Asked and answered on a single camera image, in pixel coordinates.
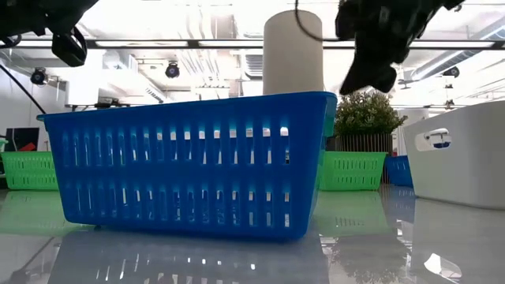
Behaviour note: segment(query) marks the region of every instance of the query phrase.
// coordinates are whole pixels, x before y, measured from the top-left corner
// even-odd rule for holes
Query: green leaves
[[[342,97],[335,119],[336,135],[391,134],[407,119],[389,105],[390,95],[355,92]]]

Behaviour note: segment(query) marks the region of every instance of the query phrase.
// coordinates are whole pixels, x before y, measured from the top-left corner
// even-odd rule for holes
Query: security camera
[[[177,62],[168,63],[168,67],[166,68],[165,75],[169,78],[177,78],[181,72],[179,71],[179,67]]]
[[[458,67],[452,67],[448,70],[446,70],[444,73],[442,73],[442,76],[453,76],[454,78],[459,77],[459,69]]]
[[[30,77],[30,81],[37,86],[45,86],[49,81],[49,76],[46,74],[46,69],[42,67],[35,68],[35,71]]]

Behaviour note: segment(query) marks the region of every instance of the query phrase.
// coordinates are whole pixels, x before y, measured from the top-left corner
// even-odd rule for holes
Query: red object
[[[24,146],[23,148],[19,149],[19,151],[33,151],[37,149],[37,147],[35,147],[35,145],[33,143],[30,143],[26,146]]]

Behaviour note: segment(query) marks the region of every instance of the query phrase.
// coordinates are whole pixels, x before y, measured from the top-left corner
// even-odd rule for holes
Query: black cable
[[[23,39],[23,36],[16,35],[16,40],[14,40],[12,43],[6,43],[6,44],[0,45],[0,49],[15,47],[16,45],[18,45],[21,42],[22,39]]]
[[[327,42],[327,43],[337,43],[337,42],[341,42],[343,40],[341,39],[338,39],[338,38],[335,38],[335,39],[325,39],[325,38],[322,38],[322,37],[319,37],[318,35],[316,34],[313,34],[312,32],[310,32],[302,23],[301,23],[301,20],[300,20],[300,14],[299,14],[299,9],[298,9],[298,3],[299,0],[294,0],[294,18],[296,19],[297,21],[297,26],[301,29],[301,31],[303,33],[305,33],[309,38],[312,38],[314,40],[317,40],[317,41],[320,41],[320,42]]]
[[[16,79],[16,77],[13,74],[11,74],[11,72],[9,72],[9,70],[7,70],[7,68],[4,65],[0,64],[0,69],[5,74],[7,74],[7,76],[9,76],[10,79],[14,81],[14,83],[16,83],[16,85],[21,89],[21,91],[23,91],[25,95],[27,95],[30,98],[30,100],[39,108],[42,114],[46,114],[46,111],[39,105],[39,103],[37,103],[35,98],[33,98],[33,96],[30,95],[30,93],[26,90],[26,88],[23,87],[23,85]]]

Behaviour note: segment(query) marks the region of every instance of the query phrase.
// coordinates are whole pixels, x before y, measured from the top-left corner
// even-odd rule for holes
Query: blue basket
[[[409,159],[406,155],[398,157],[387,157],[386,168],[391,184],[413,188]]]
[[[304,92],[39,119],[70,222],[296,239],[335,109],[334,94]]]

